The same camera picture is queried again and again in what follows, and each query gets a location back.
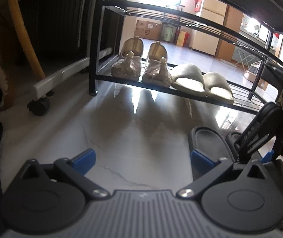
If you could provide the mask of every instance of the box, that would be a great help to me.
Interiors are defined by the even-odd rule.
[[[138,20],[136,23],[134,36],[139,36],[141,38],[147,38],[151,40],[158,40],[162,27],[162,24],[154,23],[151,21]]]
[[[186,45],[187,39],[190,36],[188,32],[180,31],[177,39],[177,46],[184,47]]]

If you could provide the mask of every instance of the beige slipper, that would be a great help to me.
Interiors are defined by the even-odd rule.
[[[177,65],[171,76],[173,88],[195,96],[206,95],[202,72],[197,66],[189,63]]]
[[[216,72],[208,72],[204,74],[203,79],[208,97],[223,103],[234,103],[232,90],[222,75]]]

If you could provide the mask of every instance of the blue gripper pad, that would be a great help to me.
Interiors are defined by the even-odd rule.
[[[96,153],[94,149],[87,149],[81,154],[72,158],[69,161],[70,166],[78,171],[80,174],[85,175],[96,162]]]
[[[218,160],[213,160],[199,149],[194,149],[190,157],[191,165],[203,175],[219,164]]]

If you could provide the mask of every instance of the cardboard box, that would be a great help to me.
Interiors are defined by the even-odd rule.
[[[147,38],[151,40],[158,40],[162,27],[162,24],[154,23],[151,21],[138,20],[136,23],[134,36],[139,36],[141,38]]]

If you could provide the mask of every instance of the red object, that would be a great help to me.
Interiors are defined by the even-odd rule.
[[[195,10],[194,10],[194,12],[199,12],[201,10],[202,0],[194,0],[194,3],[195,3]]]
[[[188,39],[189,36],[190,36],[190,34],[188,32],[186,32],[186,35],[184,37],[183,44],[182,44],[183,47],[186,46],[186,42],[187,42],[187,39]]]

